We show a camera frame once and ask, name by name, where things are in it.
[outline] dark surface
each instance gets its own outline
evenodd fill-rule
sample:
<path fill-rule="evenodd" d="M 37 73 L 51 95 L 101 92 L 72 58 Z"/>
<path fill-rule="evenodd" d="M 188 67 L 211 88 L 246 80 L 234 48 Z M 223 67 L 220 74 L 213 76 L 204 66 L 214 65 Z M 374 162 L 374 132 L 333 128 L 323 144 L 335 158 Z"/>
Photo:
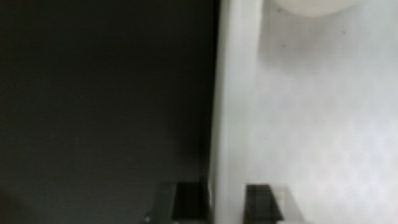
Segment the dark surface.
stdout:
<path fill-rule="evenodd" d="M 205 189 L 202 184 L 177 183 L 172 220 L 205 220 L 207 217 Z"/>
<path fill-rule="evenodd" d="M 0 1 L 1 224 L 138 223 L 157 182 L 197 180 L 213 9 L 213 0 Z"/>
<path fill-rule="evenodd" d="M 275 224 L 282 213 L 268 185 L 248 185 L 244 192 L 244 224 Z"/>

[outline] white wall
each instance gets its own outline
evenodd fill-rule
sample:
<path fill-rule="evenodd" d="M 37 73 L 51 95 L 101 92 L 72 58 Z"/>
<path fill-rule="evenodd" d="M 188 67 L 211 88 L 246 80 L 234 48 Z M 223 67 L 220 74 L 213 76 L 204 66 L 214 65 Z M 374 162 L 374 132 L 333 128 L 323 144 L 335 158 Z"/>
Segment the white wall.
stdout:
<path fill-rule="evenodd" d="M 398 1 L 321 18 L 266 1 L 246 182 L 314 224 L 398 222 Z"/>

